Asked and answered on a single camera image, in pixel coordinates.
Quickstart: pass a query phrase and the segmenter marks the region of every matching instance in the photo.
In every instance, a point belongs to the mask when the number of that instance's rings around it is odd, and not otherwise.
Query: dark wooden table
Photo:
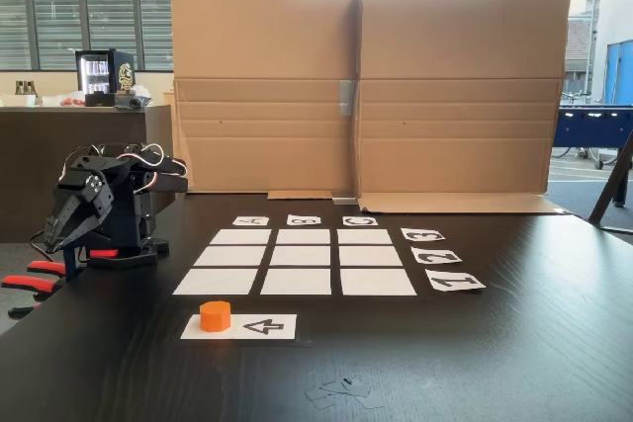
[[[381,215],[418,296],[343,296],[337,277],[334,295],[230,296],[234,312],[297,313],[298,340],[180,340],[213,297],[172,293],[216,232],[239,215],[283,228],[289,213],[331,229],[359,214],[264,196],[174,203],[159,217],[171,254],[157,267],[88,270],[0,336],[2,421],[633,420],[633,247],[571,215]],[[437,270],[488,287],[434,291],[401,226],[441,231],[429,246],[464,262]],[[317,411],[304,390],[338,377],[386,406],[341,397]]]

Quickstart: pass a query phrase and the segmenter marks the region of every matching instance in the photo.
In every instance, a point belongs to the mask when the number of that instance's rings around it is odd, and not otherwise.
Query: orange block
[[[230,327],[230,303],[208,301],[200,306],[200,329],[209,332],[225,331]]]

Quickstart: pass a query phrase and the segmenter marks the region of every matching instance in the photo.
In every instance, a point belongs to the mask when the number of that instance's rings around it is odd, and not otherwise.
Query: cardboard box
[[[552,211],[569,1],[361,0],[361,209]]]
[[[357,0],[172,0],[194,192],[351,191]]]

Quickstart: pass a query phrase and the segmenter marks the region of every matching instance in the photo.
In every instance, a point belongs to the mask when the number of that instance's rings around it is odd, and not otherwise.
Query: refrigerator
[[[135,58],[115,49],[75,51],[77,84],[84,94],[127,91],[135,85]]]

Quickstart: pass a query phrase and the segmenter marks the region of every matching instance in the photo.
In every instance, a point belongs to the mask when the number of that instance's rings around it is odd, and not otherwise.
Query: white paper card
[[[257,269],[192,269],[174,295],[248,295]]]
[[[221,229],[211,244],[268,244],[269,237],[270,229]]]
[[[280,229],[277,244],[329,244],[329,229]]]
[[[463,272],[426,271],[426,277],[434,289],[441,292],[469,291],[471,289],[485,289],[486,286],[470,274]]]
[[[268,224],[266,216],[238,216],[233,226],[265,226]]]
[[[320,224],[320,217],[318,216],[294,216],[288,214],[289,226],[310,226],[312,224]]]
[[[257,267],[266,246],[208,246],[194,267]]]
[[[346,226],[377,226],[378,221],[369,216],[344,216],[343,224]]]
[[[193,315],[181,340],[294,340],[297,315],[232,314],[225,331],[208,332],[200,329],[200,315]]]
[[[404,269],[341,269],[344,295],[415,295]]]
[[[339,244],[391,244],[387,229],[338,229]]]
[[[268,269],[262,295],[331,295],[329,269]]]
[[[329,267],[329,246],[276,246],[270,265]]]
[[[401,267],[403,264],[392,246],[340,246],[338,257],[341,267]]]
[[[417,249],[411,247],[413,257],[420,264],[452,264],[462,262],[453,251],[440,251],[437,249]]]
[[[408,239],[409,241],[441,241],[444,239],[444,236],[432,229],[409,229],[407,227],[402,227],[401,230],[403,231],[405,239]]]

